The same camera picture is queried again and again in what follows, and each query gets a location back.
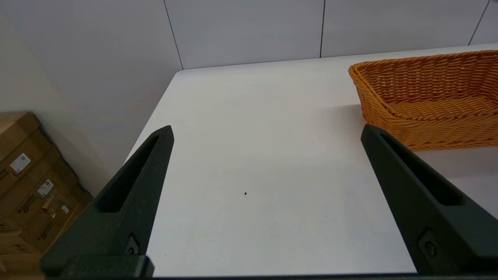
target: basket rim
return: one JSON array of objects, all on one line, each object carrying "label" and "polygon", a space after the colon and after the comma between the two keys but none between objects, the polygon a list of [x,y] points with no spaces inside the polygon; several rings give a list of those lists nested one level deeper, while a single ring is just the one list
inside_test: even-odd
[{"label": "basket rim", "polygon": [[468,113],[468,116],[443,116],[443,117],[429,117],[429,116],[421,116],[421,117],[403,117],[396,110],[393,110],[391,106],[386,103],[380,95],[373,89],[370,83],[363,77],[360,73],[360,69],[363,67],[371,67],[376,65],[385,65],[385,64],[393,64],[396,62],[402,63],[414,63],[418,61],[425,60],[434,60],[434,59],[448,59],[448,58],[458,58],[461,56],[469,56],[469,55],[477,55],[479,57],[488,57],[488,56],[498,56],[498,50],[480,50],[480,51],[470,51],[470,52],[460,52],[460,53],[450,53],[450,54],[436,54],[436,55],[426,55],[426,56],[415,56],[415,57],[406,57],[406,58],[391,58],[391,59],[382,59],[382,60],[374,60],[374,61],[364,61],[351,65],[348,69],[349,75],[351,78],[357,78],[359,82],[361,82],[362,86],[366,87],[371,95],[375,98],[379,105],[381,105],[387,113],[392,115],[395,118],[400,120],[407,121],[417,121],[424,122],[427,120],[447,120],[447,119],[465,119],[474,116],[493,116],[498,114],[498,108],[494,110],[489,110],[481,113]]}]

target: box label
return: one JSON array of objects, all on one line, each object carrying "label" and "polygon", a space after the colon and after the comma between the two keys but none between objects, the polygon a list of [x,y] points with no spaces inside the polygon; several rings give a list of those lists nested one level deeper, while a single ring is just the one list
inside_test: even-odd
[{"label": "box label", "polygon": [[30,162],[31,160],[29,157],[22,153],[10,164],[10,166],[17,174],[19,174]]},{"label": "box label", "polygon": [[66,207],[66,205],[62,205],[62,211],[64,211],[64,213],[69,213],[69,208]]},{"label": "box label", "polygon": [[50,192],[50,190],[52,189],[53,186],[54,186],[54,184],[49,179],[47,179],[41,185],[41,187],[38,188],[38,193],[41,195],[41,197],[45,197],[45,195],[47,195]]}]

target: white wall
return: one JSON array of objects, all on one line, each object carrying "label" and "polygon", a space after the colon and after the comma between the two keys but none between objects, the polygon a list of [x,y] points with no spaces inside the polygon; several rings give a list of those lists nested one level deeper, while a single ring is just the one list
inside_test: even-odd
[{"label": "white wall", "polygon": [[96,194],[110,178],[76,121],[73,108],[52,85],[0,8],[0,112],[33,111],[81,183]]},{"label": "white wall", "polygon": [[322,57],[468,45],[488,0],[326,0]]},{"label": "white wall", "polygon": [[166,0],[183,67],[320,57],[323,0]]},{"label": "white wall", "polygon": [[3,7],[57,89],[57,109],[70,110],[94,155],[79,150],[97,155],[110,178],[182,69],[164,2],[4,0]]},{"label": "white wall", "polygon": [[498,42],[498,1],[490,0],[472,37],[471,45]]}]

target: printed logo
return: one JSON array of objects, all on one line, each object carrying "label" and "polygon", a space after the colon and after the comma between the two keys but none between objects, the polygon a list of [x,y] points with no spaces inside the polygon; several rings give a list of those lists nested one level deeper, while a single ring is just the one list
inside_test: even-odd
[{"label": "printed logo", "polygon": [[3,180],[8,175],[7,169],[0,170],[0,181]]},{"label": "printed logo", "polygon": [[30,197],[28,197],[26,202],[24,202],[24,204],[22,204],[21,207],[19,207],[19,209],[17,210],[17,213],[18,214],[20,214],[21,212],[27,213],[29,211],[29,207],[33,204],[35,198],[36,197],[34,195],[31,195]]},{"label": "printed logo", "polygon": [[54,227],[54,223],[53,222],[50,222],[46,227],[45,229],[43,230],[43,232],[40,234],[40,236],[38,236],[37,240],[40,241],[40,240],[45,240],[47,239],[47,235],[48,235],[48,232]]}]

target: cardboard box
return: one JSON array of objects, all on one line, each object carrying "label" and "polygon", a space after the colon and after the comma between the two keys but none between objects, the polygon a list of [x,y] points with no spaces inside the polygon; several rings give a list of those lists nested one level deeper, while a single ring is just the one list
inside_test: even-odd
[{"label": "cardboard box", "polygon": [[77,185],[72,189],[71,193],[83,208],[85,208],[93,199],[91,194],[80,185]]},{"label": "cardboard box", "polygon": [[0,273],[0,276],[2,280],[45,280],[45,274],[40,270]]},{"label": "cardboard box", "polygon": [[26,228],[0,233],[0,255],[44,254],[55,241],[69,217],[78,206],[69,195],[66,201],[49,214],[45,209],[36,213]]},{"label": "cardboard box", "polygon": [[71,168],[62,158],[59,158],[29,194],[12,209],[13,211],[8,214],[7,218],[21,228],[25,227],[47,202],[64,199],[72,188],[76,188],[77,182],[78,179]]},{"label": "cardboard box", "polygon": [[59,233],[56,239],[58,239],[61,235],[64,234],[64,232],[66,232],[66,230],[74,223],[74,221],[76,221],[76,219],[83,212],[84,209],[85,207],[80,204],[76,206],[73,214],[71,215],[71,217],[69,217],[69,219],[67,220],[66,224],[64,225],[64,227],[62,228],[61,232]]},{"label": "cardboard box", "polygon": [[40,130],[33,132],[0,162],[0,197],[10,190],[43,156],[51,144]]},{"label": "cardboard box", "polygon": [[0,161],[39,126],[31,113],[0,113]]},{"label": "cardboard box", "polygon": [[17,254],[0,256],[0,262],[6,272],[39,271],[40,254]]},{"label": "cardboard box", "polygon": [[[36,199],[42,199],[36,195],[37,187],[40,181],[45,182],[42,180],[43,177],[59,158],[59,150],[52,146],[48,154],[28,171],[15,187],[0,197],[0,231],[22,229],[22,226],[41,208],[33,206],[36,205]],[[9,217],[15,211],[23,215],[21,219],[23,223],[18,222],[15,217]]]}]

